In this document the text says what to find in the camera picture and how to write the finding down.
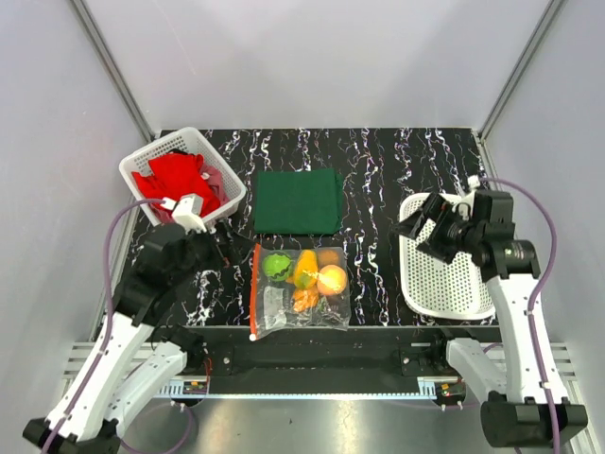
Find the orange toy fried snack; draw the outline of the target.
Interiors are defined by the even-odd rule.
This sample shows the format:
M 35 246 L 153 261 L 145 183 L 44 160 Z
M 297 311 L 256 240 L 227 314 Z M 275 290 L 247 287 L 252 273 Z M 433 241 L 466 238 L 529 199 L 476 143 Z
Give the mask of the orange toy fried snack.
M 293 293 L 293 310 L 296 313 L 304 312 L 307 309 L 315 307 L 320 299 L 316 287 L 309 289 L 297 288 Z

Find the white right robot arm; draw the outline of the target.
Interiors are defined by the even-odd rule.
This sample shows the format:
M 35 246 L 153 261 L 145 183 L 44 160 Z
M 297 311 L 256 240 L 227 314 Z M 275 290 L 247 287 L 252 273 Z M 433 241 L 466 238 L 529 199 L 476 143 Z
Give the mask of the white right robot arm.
M 454 371 L 478 398 L 493 447 L 558 449 L 588 424 L 570 401 L 549 344 L 540 301 L 543 278 L 533 244 L 518 239 L 513 198 L 477 189 L 460 197 L 407 197 L 394 227 L 407 305 L 432 318 L 499 321 L 505 364 L 479 340 L 445 337 L 429 351 L 432 369 Z

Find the yellow green toy mango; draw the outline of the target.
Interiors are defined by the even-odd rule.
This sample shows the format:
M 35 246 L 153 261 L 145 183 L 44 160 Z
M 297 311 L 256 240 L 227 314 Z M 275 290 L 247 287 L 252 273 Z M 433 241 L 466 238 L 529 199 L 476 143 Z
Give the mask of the yellow green toy mango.
M 301 251 L 293 273 L 293 282 L 297 289 L 310 289 L 317 283 L 319 265 L 317 254 L 313 250 Z

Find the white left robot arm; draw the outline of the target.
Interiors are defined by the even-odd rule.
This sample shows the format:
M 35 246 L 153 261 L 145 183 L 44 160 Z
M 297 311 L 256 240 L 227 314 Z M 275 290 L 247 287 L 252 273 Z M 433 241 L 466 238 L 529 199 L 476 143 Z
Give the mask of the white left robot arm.
M 71 388 L 47 416 L 27 422 L 24 439 L 43 453 L 118 452 L 129 425 L 163 385 L 204 365 L 202 336 L 174 327 L 138 370 L 128 370 L 176 303 L 177 289 L 198 271 L 240 264 L 251 248 L 226 221 L 191 231 L 176 223 L 153 228 L 122 275 L 114 309 Z

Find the clear zip top bag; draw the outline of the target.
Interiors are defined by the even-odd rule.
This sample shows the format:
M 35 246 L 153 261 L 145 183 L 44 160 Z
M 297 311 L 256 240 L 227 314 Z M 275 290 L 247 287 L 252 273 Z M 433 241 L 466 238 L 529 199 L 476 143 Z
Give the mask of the clear zip top bag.
M 284 329 L 346 330 L 352 317 L 344 251 L 339 247 L 253 250 L 250 340 Z

